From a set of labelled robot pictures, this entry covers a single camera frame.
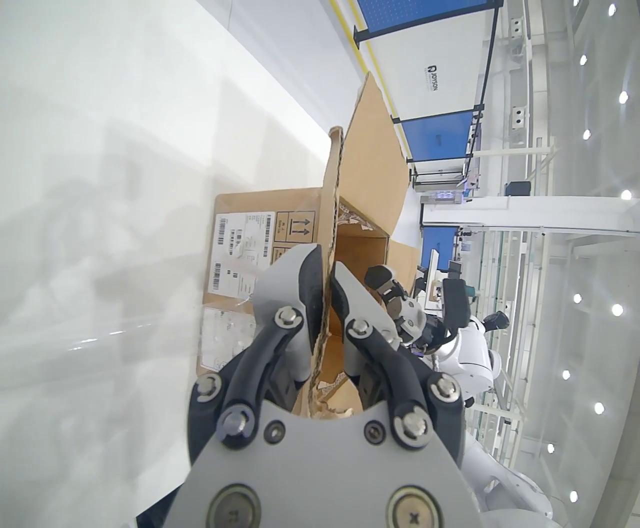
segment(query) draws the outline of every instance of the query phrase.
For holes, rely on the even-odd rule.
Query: cardboard box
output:
[[[341,327],[328,297],[328,275],[334,260],[343,262],[361,282],[368,267],[388,264],[410,291],[419,259],[418,249],[390,239],[410,180],[372,75],[367,75],[360,90],[344,141],[340,128],[332,129],[330,137],[321,188],[217,197],[202,327],[202,365],[216,368],[207,359],[211,339],[221,351],[239,351],[248,344],[244,340],[251,328],[252,307],[246,300],[260,271],[296,244],[319,243],[325,279],[324,329],[298,411],[324,418],[362,409],[345,375],[336,382],[344,362]],[[234,253],[236,243],[244,244],[240,258]],[[212,330],[214,324],[219,331]]]

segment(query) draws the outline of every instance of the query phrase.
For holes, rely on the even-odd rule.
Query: yellow stripe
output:
[[[351,43],[351,49],[355,53],[358,64],[360,64],[360,68],[362,68],[362,73],[367,75],[369,68],[367,68],[367,65],[362,58],[362,53],[360,53],[358,46],[356,46],[356,43],[353,41],[353,35],[351,33],[351,30],[349,29],[349,24],[347,24],[347,20],[344,18],[342,11],[340,11],[337,0],[329,0],[329,3],[331,4],[331,8],[333,9],[335,16],[337,16],[338,20],[340,21],[340,25],[342,26],[344,34],[347,36],[347,40]]]
[[[353,0],[348,0],[349,1],[349,7],[351,8],[351,11],[353,12],[353,16],[356,19],[356,23],[358,24],[358,30],[361,31],[364,26],[365,26],[365,22],[362,18],[362,16],[360,15],[360,10],[356,8],[356,5],[354,3]],[[342,13],[340,13],[339,18],[341,18],[342,20],[344,20],[344,17],[342,16]],[[346,25],[346,21],[345,24],[343,25],[343,28],[347,28],[347,37],[349,38],[349,41],[353,44],[353,47],[356,50],[356,53],[358,54],[358,56],[360,57],[360,59],[362,59],[362,54],[360,53],[360,50],[358,49],[358,47],[355,45],[355,43],[353,42],[353,35],[349,34],[348,31],[348,26]],[[373,62],[373,67],[378,75],[378,78],[380,79],[380,84],[382,85],[382,91],[385,92],[385,96],[387,98],[387,101],[389,101],[389,109],[391,110],[391,113],[395,116],[395,117],[399,117],[399,115],[396,112],[396,108],[394,107],[394,102],[391,100],[391,97],[389,96],[389,91],[387,90],[387,84],[385,83],[385,79],[382,76],[382,72],[380,71],[380,66],[378,65],[378,60],[376,59],[376,56],[373,53],[373,50],[371,49],[371,44],[366,41],[365,45],[367,46],[367,50],[369,51],[369,55],[371,55],[371,61]],[[402,128],[402,125],[400,126],[400,137],[402,138],[402,142],[404,144],[404,148],[406,149],[407,155],[409,157],[411,157],[411,150],[409,149],[409,143],[406,140],[406,137],[404,135],[404,129]]]

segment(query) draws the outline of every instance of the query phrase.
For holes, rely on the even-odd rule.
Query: screw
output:
[[[351,329],[358,335],[365,335],[369,329],[369,323],[364,319],[356,319]]]
[[[286,326],[291,326],[296,322],[296,317],[298,315],[292,307],[285,306],[284,308],[278,310],[277,316],[279,320],[281,320],[281,322],[283,322]]]
[[[255,528],[260,524],[260,500],[253,490],[234,484],[211,502],[207,528]]]
[[[222,378],[214,372],[204,374],[196,380],[196,390],[198,391],[197,401],[206,403],[213,400],[222,388]]]
[[[436,528],[440,525],[433,499],[420,488],[407,486],[395,492],[388,506],[391,526],[397,528]]]
[[[372,445],[380,445],[385,441],[385,427],[377,420],[367,422],[364,426],[364,437]]]
[[[274,420],[264,428],[264,441],[271,445],[279,444],[284,438],[284,433],[284,424],[280,420]]]
[[[222,427],[228,436],[237,436],[246,427],[246,415],[241,411],[234,411],[224,419]]]
[[[422,436],[427,431],[427,422],[415,412],[404,415],[402,426],[404,433],[412,440]]]

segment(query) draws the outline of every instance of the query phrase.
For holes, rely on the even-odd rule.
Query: machine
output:
[[[458,284],[458,281],[443,280],[443,299],[450,299],[452,282]],[[427,314],[409,297],[388,266],[369,268],[365,284],[380,295],[403,345],[417,348],[432,367],[437,365],[438,370],[453,376],[460,384],[467,406],[473,404],[476,395],[493,387],[502,360],[499,354],[488,349],[484,334],[509,326],[509,318],[504,313],[496,312],[480,321],[471,315],[468,299],[462,298],[458,288],[454,310],[459,320],[450,321],[450,301],[444,303],[442,318]]]
[[[340,262],[332,307],[364,411],[339,420],[291,413],[323,322],[320,251],[300,244],[264,273],[252,344],[198,378],[188,414],[193,467],[165,527],[553,526],[525,510],[478,512],[460,471],[460,385],[400,346],[394,321]],[[447,287],[446,323],[461,320],[460,286]],[[444,339],[459,329],[445,326]]]

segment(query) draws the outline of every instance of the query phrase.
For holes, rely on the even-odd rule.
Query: ceiling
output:
[[[640,12],[635,0],[622,0],[610,17],[610,3],[542,2],[556,195],[640,193],[634,155],[640,146]],[[581,66],[583,54],[588,60]],[[624,105],[618,100],[622,90],[629,94]],[[509,178],[521,174],[510,170]],[[613,237],[547,237],[550,258],[516,467],[554,497],[562,525],[624,526],[637,495],[628,452],[636,418],[628,411],[640,357],[634,324],[640,245],[629,239],[611,244]],[[572,300],[575,293],[582,296],[579,304]],[[624,307],[621,317],[612,315],[615,303]],[[561,377],[565,369],[568,380]],[[597,402],[605,408],[601,415],[594,411]],[[620,444],[625,423],[631,437]],[[579,497],[575,504],[569,501],[572,490]],[[624,493],[632,494],[630,503],[620,502]]]

